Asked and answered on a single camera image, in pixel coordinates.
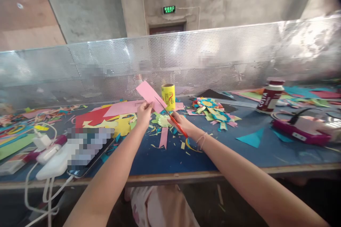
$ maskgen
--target exit sign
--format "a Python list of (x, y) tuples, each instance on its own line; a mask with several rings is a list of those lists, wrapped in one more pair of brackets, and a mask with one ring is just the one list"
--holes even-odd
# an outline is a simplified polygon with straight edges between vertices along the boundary
[(175, 5), (173, 6), (164, 6), (162, 8), (163, 14), (175, 13), (176, 8)]

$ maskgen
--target wooden table edge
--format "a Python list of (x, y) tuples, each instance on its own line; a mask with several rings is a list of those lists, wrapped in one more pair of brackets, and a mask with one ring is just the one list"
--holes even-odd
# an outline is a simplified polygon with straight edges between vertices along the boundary
[[(296, 166), (281, 166), (281, 167), (266, 167), (261, 168), (264, 172), (270, 175), (278, 174), (294, 174), (300, 172), (314, 172), (314, 171), (332, 171), (341, 170), (341, 163), (327, 163), (327, 164), (306, 164)], [(200, 172), (184, 172), (171, 174), (155, 174), (155, 175), (140, 175), (129, 176), (127, 180), (127, 187), (131, 186), (149, 186), (162, 185), (172, 183), (194, 183), (200, 181), (214, 181), (223, 179), (223, 176), (218, 171), (200, 171)], [(79, 178), (71, 181), (67, 186), (87, 186), (92, 178)], [(54, 187), (60, 187), (65, 183), (66, 179), (56, 179)], [(45, 180), (30, 181), (29, 188), (43, 188)], [(24, 189), (25, 182), (1, 182), (0, 190), (10, 189)]]

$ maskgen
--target perforated metal panel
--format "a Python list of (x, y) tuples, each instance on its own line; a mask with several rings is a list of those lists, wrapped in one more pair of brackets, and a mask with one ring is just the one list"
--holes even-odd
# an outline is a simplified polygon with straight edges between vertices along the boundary
[(268, 77), (332, 78), (341, 16), (0, 52), (0, 82), (17, 108), (139, 99), (147, 80), (177, 95), (257, 88)]

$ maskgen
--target table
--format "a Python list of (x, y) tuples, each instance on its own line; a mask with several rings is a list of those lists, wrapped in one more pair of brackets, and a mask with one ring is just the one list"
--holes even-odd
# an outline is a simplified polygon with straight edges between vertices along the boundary
[[(190, 106), (192, 103), (189, 97), (179, 99), (185, 106)], [(236, 99), (251, 102), (249, 99)], [(72, 115), (84, 114), (100, 105), (103, 104), (89, 105), (86, 109), (74, 111), (70, 115), (62, 117), (63, 121), (56, 122), (54, 125), (58, 134), (62, 134), (67, 128), (74, 126), (70, 121), (67, 122)], [(270, 116), (255, 112), (253, 108), (242, 106), (237, 106), (237, 108), (238, 110), (232, 114), (242, 118), (242, 120), (238, 121), (238, 127), (236, 128), (228, 126), (227, 131), (218, 132), (218, 124), (210, 124), (204, 116), (186, 115), (186, 118), (208, 134), (213, 133), (214, 138), (217, 138), (220, 142), (272, 175), (341, 169), (340, 153), (314, 145), (307, 145), (299, 141), (284, 143), (270, 129), (272, 120)], [(293, 111), (289, 107), (281, 107), (280, 109)], [(264, 132), (259, 148), (254, 148), (236, 140), (236, 137), (254, 133), (261, 128), (264, 128)], [(48, 131), (48, 135), (50, 137), (53, 135), (51, 129)], [(185, 150), (180, 148), (181, 141), (185, 141), (184, 136), (179, 137), (179, 135), (176, 135), (173, 138), (173, 134), (169, 131), (167, 150), (165, 150), (151, 146), (151, 144), (159, 145), (161, 134), (149, 135), (149, 133), (146, 133), (142, 140), (132, 164), (127, 186), (191, 183), (223, 178), (205, 153), (197, 153), (187, 147)], [(190, 144), (195, 146), (194, 141), (190, 141)], [(341, 149), (341, 145), (331, 147)], [(69, 186), (87, 185), (102, 164), (102, 161), (98, 161), (84, 178), (72, 181)], [(32, 166), (33, 163), (26, 164), (14, 175), (0, 177), (0, 189), (24, 188), (26, 175)], [(44, 187), (45, 181), (35, 180), (35, 175), (40, 169), (41, 166), (38, 165), (31, 174), (30, 180), (33, 182), (30, 182), (30, 187), (32, 188)], [(68, 175), (63, 174), (56, 178), (54, 185), (61, 186), (67, 178)]]

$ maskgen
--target left hand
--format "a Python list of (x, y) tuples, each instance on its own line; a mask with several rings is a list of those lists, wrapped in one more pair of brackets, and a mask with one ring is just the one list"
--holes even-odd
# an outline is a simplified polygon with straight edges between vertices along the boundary
[(148, 102), (142, 103), (137, 109), (137, 124), (139, 126), (143, 126), (146, 129), (149, 125), (150, 115), (153, 110), (153, 103), (149, 104)]

